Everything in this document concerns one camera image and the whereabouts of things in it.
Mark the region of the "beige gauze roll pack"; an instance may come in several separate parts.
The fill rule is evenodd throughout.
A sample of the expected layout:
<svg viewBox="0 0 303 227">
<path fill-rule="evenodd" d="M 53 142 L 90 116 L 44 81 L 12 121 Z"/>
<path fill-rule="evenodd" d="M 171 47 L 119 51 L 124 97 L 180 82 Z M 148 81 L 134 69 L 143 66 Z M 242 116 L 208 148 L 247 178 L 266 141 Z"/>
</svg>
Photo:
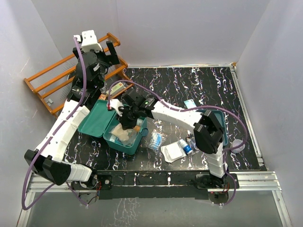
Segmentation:
<svg viewBox="0 0 303 227">
<path fill-rule="evenodd" d="M 124 146 L 133 145 L 137 137 L 137 132 L 134 129 L 124 130 L 120 123 L 110 133 L 119 138 Z"/>
</svg>

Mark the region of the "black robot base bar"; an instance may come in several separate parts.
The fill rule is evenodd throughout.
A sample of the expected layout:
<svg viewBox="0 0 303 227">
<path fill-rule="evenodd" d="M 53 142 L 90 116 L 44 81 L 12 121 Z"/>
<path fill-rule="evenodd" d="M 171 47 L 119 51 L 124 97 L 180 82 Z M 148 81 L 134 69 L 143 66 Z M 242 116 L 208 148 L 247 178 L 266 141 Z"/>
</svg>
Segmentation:
<svg viewBox="0 0 303 227">
<path fill-rule="evenodd" d="M 208 170 L 168 171 L 98 171 L 92 186 L 72 183 L 82 193 L 95 193 L 100 200 L 121 198 L 195 198 L 207 200 L 215 193 L 216 200 L 228 200 L 227 193 L 239 189 L 236 174 L 223 179 Z"/>
</svg>

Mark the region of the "long beige medicine box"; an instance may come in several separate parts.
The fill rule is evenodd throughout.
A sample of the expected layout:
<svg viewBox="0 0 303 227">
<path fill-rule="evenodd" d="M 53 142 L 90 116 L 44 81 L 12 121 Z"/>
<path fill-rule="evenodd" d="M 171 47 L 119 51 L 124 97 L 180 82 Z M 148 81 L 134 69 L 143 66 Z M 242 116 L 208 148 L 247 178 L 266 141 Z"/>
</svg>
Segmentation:
<svg viewBox="0 0 303 227">
<path fill-rule="evenodd" d="M 120 91 L 122 91 L 124 88 L 125 87 L 124 87 L 123 82 L 119 82 L 111 88 L 110 94 L 113 96 L 113 95 L 119 93 Z"/>
</svg>

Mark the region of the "white bottle green label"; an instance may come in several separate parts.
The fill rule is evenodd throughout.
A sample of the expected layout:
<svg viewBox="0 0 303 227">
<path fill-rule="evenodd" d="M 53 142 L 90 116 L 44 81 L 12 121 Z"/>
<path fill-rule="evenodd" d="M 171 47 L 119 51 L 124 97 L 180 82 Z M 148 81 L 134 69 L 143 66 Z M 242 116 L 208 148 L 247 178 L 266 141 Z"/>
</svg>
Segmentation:
<svg viewBox="0 0 303 227">
<path fill-rule="evenodd" d="M 142 124 L 143 124 L 143 122 L 144 122 L 143 119 L 138 118 L 138 119 L 137 119 L 137 122 L 136 122 L 136 125 L 139 126 L 139 127 L 141 127 Z"/>
</svg>

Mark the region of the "blue white swab bag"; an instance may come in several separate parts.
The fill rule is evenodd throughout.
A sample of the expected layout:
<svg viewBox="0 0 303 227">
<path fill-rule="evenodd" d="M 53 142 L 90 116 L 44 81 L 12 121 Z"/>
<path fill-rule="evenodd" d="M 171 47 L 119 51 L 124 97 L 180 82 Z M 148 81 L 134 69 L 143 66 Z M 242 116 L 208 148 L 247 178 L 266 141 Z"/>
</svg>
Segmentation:
<svg viewBox="0 0 303 227">
<path fill-rule="evenodd" d="M 113 142 L 113 143 L 116 143 L 116 144 L 119 144 L 119 145 L 122 145 L 122 142 L 119 138 L 117 138 L 116 136 L 112 135 L 109 139 L 110 142 Z"/>
</svg>

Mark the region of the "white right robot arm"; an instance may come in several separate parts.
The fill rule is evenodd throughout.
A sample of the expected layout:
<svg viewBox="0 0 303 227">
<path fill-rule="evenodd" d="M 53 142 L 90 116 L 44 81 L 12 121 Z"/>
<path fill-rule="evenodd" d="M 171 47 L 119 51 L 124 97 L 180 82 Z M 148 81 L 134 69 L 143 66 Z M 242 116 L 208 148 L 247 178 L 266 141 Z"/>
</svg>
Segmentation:
<svg viewBox="0 0 303 227">
<path fill-rule="evenodd" d="M 133 89 L 122 95 L 122 101 L 112 99 L 110 106 L 117 112 L 124 130 L 134 128 L 139 117 L 167 121 L 190 130 L 197 148 L 206 156 L 210 174 L 204 185 L 222 188 L 227 184 L 228 165 L 223 158 L 225 130 L 208 107 L 204 112 L 183 109 L 157 96 L 145 98 Z"/>
</svg>

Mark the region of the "clear bag blue items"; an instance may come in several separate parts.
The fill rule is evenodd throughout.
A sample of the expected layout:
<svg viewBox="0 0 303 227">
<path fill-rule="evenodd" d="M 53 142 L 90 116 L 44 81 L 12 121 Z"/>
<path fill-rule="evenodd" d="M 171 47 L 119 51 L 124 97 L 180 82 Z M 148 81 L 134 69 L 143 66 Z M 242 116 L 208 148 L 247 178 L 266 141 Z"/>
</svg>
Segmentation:
<svg viewBox="0 0 303 227">
<path fill-rule="evenodd" d="M 153 130 L 151 133 L 151 139 L 148 144 L 148 148 L 153 151 L 158 151 L 162 144 L 166 141 L 167 137 L 167 134 Z"/>
</svg>

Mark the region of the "orange medicine box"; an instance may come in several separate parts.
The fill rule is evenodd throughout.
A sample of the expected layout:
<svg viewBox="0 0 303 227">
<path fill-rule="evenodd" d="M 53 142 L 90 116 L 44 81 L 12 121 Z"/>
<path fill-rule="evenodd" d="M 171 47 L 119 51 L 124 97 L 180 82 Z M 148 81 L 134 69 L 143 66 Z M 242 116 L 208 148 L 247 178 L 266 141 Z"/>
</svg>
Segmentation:
<svg viewBox="0 0 303 227">
<path fill-rule="evenodd" d="M 101 99 L 101 100 L 106 100 L 106 98 L 107 98 L 107 96 L 105 94 L 101 94 L 99 97 L 99 99 Z"/>
</svg>

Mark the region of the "white square gauze pack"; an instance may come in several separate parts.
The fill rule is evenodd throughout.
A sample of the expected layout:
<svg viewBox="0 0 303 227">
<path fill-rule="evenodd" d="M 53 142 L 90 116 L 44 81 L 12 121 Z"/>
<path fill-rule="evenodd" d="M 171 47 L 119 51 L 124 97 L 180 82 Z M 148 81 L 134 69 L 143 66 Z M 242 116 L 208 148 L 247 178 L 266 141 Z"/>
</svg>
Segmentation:
<svg viewBox="0 0 303 227">
<path fill-rule="evenodd" d="M 186 156 L 183 148 L 178 144 L 178 142 L 162 146 L 160 150 L 164 155 L 165 161 L 168 163 L 173 163 L 174 161 Z"/>
</svg>

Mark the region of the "brown bottle orange label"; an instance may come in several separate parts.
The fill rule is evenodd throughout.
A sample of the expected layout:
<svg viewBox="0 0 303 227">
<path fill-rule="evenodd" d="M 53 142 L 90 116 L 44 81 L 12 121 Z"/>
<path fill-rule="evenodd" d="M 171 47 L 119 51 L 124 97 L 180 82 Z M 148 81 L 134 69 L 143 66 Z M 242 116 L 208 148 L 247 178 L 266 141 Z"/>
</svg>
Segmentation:
<svg viewBox="0 0 303 227">
<path fill-rule="evenodd" d="M 134 130 L 135 130 L 136 132 L 139 132 L 139 131 L 140 131 L 140 127 L 139 127 L 139 126 L 135 126 L 135 127 L 134 127 Z"/>
</svg>

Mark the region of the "white blue flat sachet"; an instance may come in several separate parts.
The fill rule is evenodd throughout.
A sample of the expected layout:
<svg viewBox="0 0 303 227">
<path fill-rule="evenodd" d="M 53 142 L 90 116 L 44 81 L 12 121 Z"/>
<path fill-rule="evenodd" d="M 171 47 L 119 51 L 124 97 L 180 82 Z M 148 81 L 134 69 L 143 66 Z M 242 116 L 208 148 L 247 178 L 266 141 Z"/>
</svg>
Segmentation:
<svg viewBox="0 0 303 227">
<path fill-rule="evenodd" d="M 185 104 L 187 109 L 189 109 L 191 111 L 196 110 L 197 105 L 195 104 L 193 99 L 189 99 L 189 100 L 184 101 L 184 104 Z"/>
</svg>

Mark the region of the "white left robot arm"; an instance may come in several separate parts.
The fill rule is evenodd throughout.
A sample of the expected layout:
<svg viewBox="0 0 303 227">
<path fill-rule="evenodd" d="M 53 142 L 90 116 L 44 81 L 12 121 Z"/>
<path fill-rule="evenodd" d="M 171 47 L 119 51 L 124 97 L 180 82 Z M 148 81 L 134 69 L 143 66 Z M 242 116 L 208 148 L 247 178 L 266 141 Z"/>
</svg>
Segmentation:
<svg viewBox="0 0 303 227">
<path fill-rule="evenodd" d="M 46 137 L 34 150 L 25 152 L 24 158 L 29 165 L 27 177 L 35 173 L 55 185 L 81 182 L 88 189 L 97 185 L 98 177 L 91 167 L 64 161 L 64 153 L 101 95 L 109 68 L 120 63 L 113 42 L 107 41 L 106 45 L 109 54 L 97 42 L 80 41 L 73 48 L 78 62 L 72 73 L 71 89 Z"/>
</svg>

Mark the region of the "white bottle blue label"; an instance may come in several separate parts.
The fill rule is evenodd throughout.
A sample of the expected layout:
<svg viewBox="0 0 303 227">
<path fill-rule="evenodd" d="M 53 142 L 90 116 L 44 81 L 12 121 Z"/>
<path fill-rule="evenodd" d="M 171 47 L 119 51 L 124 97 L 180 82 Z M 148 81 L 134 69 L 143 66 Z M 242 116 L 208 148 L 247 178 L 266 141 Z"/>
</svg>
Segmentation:
<svg viewBox="0 0 303 227">
<path fill-rule="evenodd" d="M 180 139 L 178 141 L 178 144 L 182 147 L 182 149 L 184 150 L 186 155 L 189 156 L 193 153 L 192 148 L 190 147 L 190 145 L 184 139 Z"/>
</svg>

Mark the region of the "teal plastic medicine box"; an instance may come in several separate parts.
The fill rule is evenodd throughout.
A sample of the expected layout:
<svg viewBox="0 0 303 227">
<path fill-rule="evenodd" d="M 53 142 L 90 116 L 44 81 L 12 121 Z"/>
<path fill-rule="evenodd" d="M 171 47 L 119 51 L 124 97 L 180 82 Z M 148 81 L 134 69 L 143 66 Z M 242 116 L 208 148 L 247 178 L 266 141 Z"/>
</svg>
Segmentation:
<svg viewBox="0 0 303 227">
<path fill-rule="evenodd" d="M 103 138 L 110 148 L 133 155 L 142 139 L 148 135 L 147 119 L 139 118 L 139 129 L 123 130 L 115 111 L 107 110 L 107 101 L 98 100 L 78 127 L 78 132 L 95 139 Z"/>
</svg>

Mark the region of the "dark teal tray insert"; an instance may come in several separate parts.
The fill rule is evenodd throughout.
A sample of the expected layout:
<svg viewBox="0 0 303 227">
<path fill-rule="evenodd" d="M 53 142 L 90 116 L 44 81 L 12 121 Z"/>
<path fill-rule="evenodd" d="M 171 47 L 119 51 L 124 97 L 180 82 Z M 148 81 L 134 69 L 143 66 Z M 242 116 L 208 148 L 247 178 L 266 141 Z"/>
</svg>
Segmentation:
<svg viewBox="0 0 303 227">
<path fill-rule="evenodd" d="M 211 110 L 216 116 L 218 122 L 221 124 L 224 133 L 223 133 L 223 147 L 226 147 L 229 144 L 229 140 L 227 137 L 227 126 L 225 124 L 224 113 L 220 110 Z"/>
</svg>

